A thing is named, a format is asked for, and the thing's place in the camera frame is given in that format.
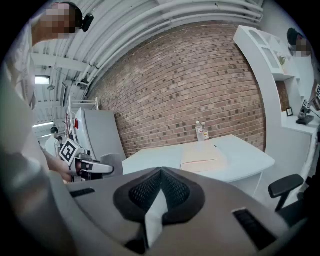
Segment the white ceiling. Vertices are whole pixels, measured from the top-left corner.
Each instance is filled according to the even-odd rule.
[[[147,38],[152,37],[153,35],[186,23],[217,19],[232,19],[231,17],[223,16],[223,14],[221,14],[221,11],[219,11],[218,13],[222,15],[222,18],[217,17],[216,15],[218,14],[213,14],[216,11],[198,11],[190,13],[191,5],[196,5],[197,7],[206,7],[208,5],[214,6],[218,2],[219,5],[226,6],[226,3],[222,4],[219,3],[219,1],[214,0],[195,0],[194,3],[191,4],[190,0],[185,1],[187,2],[185,5],[183,4],[183,0],[179,0],[178,7],[158,11],[146,17],[145,19],[140,20],[137,23],[133,23],[129,29],[124,31],[123,34],[110,41],[109,39],[116,32],[123,29],[124,26],[128,26],[128,24],[130,24],[133,19],[140,17],[147,11],[152,10],[160,5],[166,4],[168,2],[173,2],[173,0],[72,0],[72,2],[81,9],[83,16],[85,16],[87,13],[92,13],[94,16],[94,20],[88,32],[83,32],[82,30],[80,30],[69,38],[41,42],[34,46],[32,57],[36,68],[35,74],[50,76],[52,85],[55,87],[54,90],[49,91],[47,90],[48,85],[36,85],[35,93],[38,104],[36,105],[35,112],[38,118],[37,122],[45,123],[48,121],[54,121],[59,130],[59,133],[64,132],[65,126],[63,121],[66,118],[66,108],[61,107],[62,103],[60,102],[61,90],[64,87],[63,82],[65,85],[72,84],[71,86],[67,86],[66,99],[68,99],[68,96],[72,96],[73,99],[77,100],[83,99],[87,86],[77,86],[77,82],[80,82],[79,77],[81,77],[86,67],[88,67],[89,62],[91,62],[93,67],[90,67],[88,75],[85,77],[84,81],[87,80],[91,72],[95,69],[94,66],[97,65],[99,61],[101,61],[103,56],[112,56],[114,53],[116,53],[117,50],[119,50],[123,46],[126,46],[127,44],[127,46],[124,47],[123,50],[119,50],[118,53],[114,54],[112,60],[111,58],[109,58],[107,60],[108,65],[102,66],[101,70],[99,70],[99,72],[94,76],[93,80],[90,81],[90,84],[92,85],[91,87],[93,87],[101,78],[101,76],[121,56],[123,56],[125,53],[127,53],[129,50],[131,50]],[[253,2],[253,0],[238,1],[240,3]],[[239,9],[243,10],[250,10],[256,12],[258,15],[262,14],[261,11],[258,11],[256,9],[252,10],[251,8],[247,8],[245,6],[235,4],[230,4],[230,6],[236,6]],[[186,10],[188,9],[186,11],[186,14],[180,14],[178,16],[178,18],[183,17],[183,21],[174,22],[175,20],[173,18],[177,17],[170,17],[161,20],[161,15],[177,11],[177,9],[183,10],[184,8]],[[234,11],[225,13],[242,15],[242,18],[240,17],[233,19],[249,24],[257,24],[257,22],[259,22],[260,20],[260,18],[256,18],[248,14],[237,13]],[[161,21],[153,24],[152,21],[154,21],[155,19],[159,19]],[[144,30],[139,31],[134,36],[131,36],[128,40],[124,40],[124,38],[128,38],[128,35],[131,35],[132,31],[134,31],[136,28],[139,29],[143,25],[145,25],[146,27]],[[108,47],[104,49],[103,44],[108,40]],[[100,49],[103,49],[101,56],[99,56],[96,61],[92,62],[92,58]],[[34,133],[36,137],[40,139],[43,135],[47,135],[50,133],[50,128],[50,125],[34,128]]]

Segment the white desk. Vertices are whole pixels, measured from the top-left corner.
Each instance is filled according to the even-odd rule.
[[[214,138],[210,141],[213,147],[216,145],[226,156],[227,167],[196,172],[198,175],[231,183],[260,174],[275,164],[275,160],[270,156],[233,135]],[[201,142],[192,143],[201,147]],[[122,162],[123,174],[155,167],[181,169],[184,145],[186,144],[143,149]]]

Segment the ceiling pipe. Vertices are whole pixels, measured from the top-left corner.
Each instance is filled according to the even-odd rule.
[[[120,35],[122,35],[123,33],[125,33],[129,28],[131,28],[132,26],[140,23],[141,21],[143,21],[144,19],[148,18],[149,16],[156,14],[158,12],[161,12],[163,10],[169,9],[169,8],[173,8],[173,7],[177,7],[177,6],[181,6],[181,5],[185,5],[185,4],[194,4],[194,3],[225,3],[225,4],[234,4],[234,5],[241,5],[241,6],[245,6],[251,9],[255,9],[259,12],[262,12],[263,9],[247,3],[247,2],[239,2],[238,0],[176,0],[176,1],[172,1],[172,2],[168,2],[165,4],[162,4],[160,6],[157,6],[153,9],[150,9],[148,11],[146,11],[145,13],[133,18],[130,22],[128,22],[126,25],[122,26],[116,33],[114,33],[112,36],[109,37],[109,39],[102,45],[102,47],[95,53],[95,55],[93,56],[93,58],[91,59],[91,61],[89,62],[89,64],[87,65],[87,68],[85,69],[84,73],[81,75],[81,77],[79,78],[79,80],[83,80],[88,71],[90,70],[91,67],[93,67],[93,65],[95,64],[95,61],[99,58],[99,56],[109,47],[109,45],[115,40],[117,39]],[[252,16],[256,16],[258,18],[260,18],[262,16],[262,14],[257,14],[253,11],[247,11],[246,14],[252,15]]]
[[[93,78],[98,75],[99,71],[102,70],[103,67],[106,66],[105,63],[108,62],[108,60],[111,57],[112,53],[115,52],[119,48],[119,45],[120,46],[123,45],[125,42],[127,42],[134,35],[137,35],[139,32],[143,31],[144,29],[146,29],[150,25],[158,23],[161,20],[168,20],[168,19],[170,19],[170,18],[172,18],[174,16],[179,16],[179,15],[183,15],[183,14],[187,14],[187,13],[203,12],[203,11],[217,11],[217,10],[219,10],[219,11],[227,11],[227,12],[234,12],[234,13],[242,13],[242,14],[247,14],[247,15],[251,15],[251,16],[255,16],[257,18],[260,18],[259,14],[254,13],[254,12],[249,11],[249,10],[236,8],[236,7],[218,6],[218,5],[189,7],[189,8],[179,9],[179,10],[176,10],[176,11],[171,11],[171,12],[165,13],[165,14],[161,15],[160,17],[154,19],[150,23],[143,24],[140,27],[138,27],[137,29],[133,30],[131,33],[129,33],[127,36],[125,36],[120,42],[118,42],[113,48],[111,48],[111,50],[109,50],[106,53],[106,55],[104,55],[101,58],[101,60],[96,65],[96,67],[92,71],[92,73],[89,76],[89,78],[87,79],[87,81],[90,83],[93,80]]]
[[[194,18],[203,18],[203,17],[212,17],[212,16],[218,16],[218,17],[234,17],[234,18],[240,18],[240,19],[245,19],[245,20],[249,20],[249,21],[257,21],[256,18],[251,18],[248,16],[242,16],[242,15],[238,15],[238,14],[230,14],[230,13],[206,13],[206,14],[196,14],[196,15],[190,15],[190,16],[185,16],[185,17],[180,17],[180,18],[176,18],[167,22],[164,22],[160,25],[154,26],[148,30],[146,30],[145,32],[139,34],[137,37],[133,38],[132,40],[130,40],[129,42],[127,42],[125,45],[123,45],[120,49],[118,49],[116,52],[114,52],[112,54],[112,56],[101,66],[100,69],[103,70],[103,68],[108,65],[110,63],[110,61],[112,61],[121,51],[123,51],[124,49],[126,49],[127,47],[129,47],[131,44],[133,44],[135,41],[139,40],[140,38],[144,37],[145,35],[151,33],[154,30],[157,30],[163,26],[166,26],[168,24],[171,23],[175,23],[175,22],[180,22],[183,20],[187,20],[187,19],[194,19]]]

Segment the ceiling light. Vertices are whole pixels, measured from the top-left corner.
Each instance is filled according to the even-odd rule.
[[[35,76],[35,84],[36,85],[49,85],[50,84],[50,76],[36,75]]]
[[[45,122],[45,123],[40,123],[40,124],[36,124],[34,126],[32,126],[32,128],[37,128],[37,127],[41,127],[41,126],[49,126],[49,125],[54,125],[54,122]]]

